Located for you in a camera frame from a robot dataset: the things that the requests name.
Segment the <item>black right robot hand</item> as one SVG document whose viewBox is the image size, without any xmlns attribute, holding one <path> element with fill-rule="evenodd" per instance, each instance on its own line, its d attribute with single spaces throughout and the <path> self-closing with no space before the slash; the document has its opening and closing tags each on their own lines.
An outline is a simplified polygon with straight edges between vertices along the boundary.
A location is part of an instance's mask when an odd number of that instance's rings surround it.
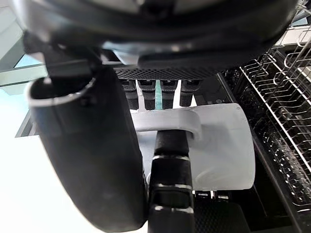
<svg viewBox="0 0 311 233">
<path fill-rule="evenodd" d="M 295 0 L 14 0 L 27 54 L 48 76 L 27 100 L 40 139 L 81 214 L 108 233 L 148 223 L 149 187 L 124 88 L 102 56 L 139 68 L 220 71 L 271 47 Z"/>
</svg>

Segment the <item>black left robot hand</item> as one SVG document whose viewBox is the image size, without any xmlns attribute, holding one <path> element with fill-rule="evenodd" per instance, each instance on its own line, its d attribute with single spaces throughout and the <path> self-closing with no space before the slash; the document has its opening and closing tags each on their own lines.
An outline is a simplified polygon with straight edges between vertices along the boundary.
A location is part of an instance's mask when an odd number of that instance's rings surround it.
<svg viewBox="0 0 311 233">
<path fill-rule="evenodd" d="M 157 132 L 149 182 L 148 232 L 250 232 L 239 205 L 201 197 L 193 190 L 186 132 Z"/>
</svg>

